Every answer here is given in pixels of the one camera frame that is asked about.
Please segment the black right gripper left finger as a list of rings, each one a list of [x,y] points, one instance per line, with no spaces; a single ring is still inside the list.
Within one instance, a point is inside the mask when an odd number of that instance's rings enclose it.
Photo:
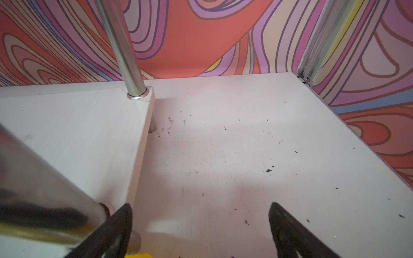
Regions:
[[[124,258],[132,231],[132,208],[124,204],[65,258]]]

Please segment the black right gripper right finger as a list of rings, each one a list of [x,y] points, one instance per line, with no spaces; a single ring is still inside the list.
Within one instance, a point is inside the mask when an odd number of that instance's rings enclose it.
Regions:
[[[279,203],[272,203],[268,218],[278,257],[339,257],[339,255],[315,237]]]

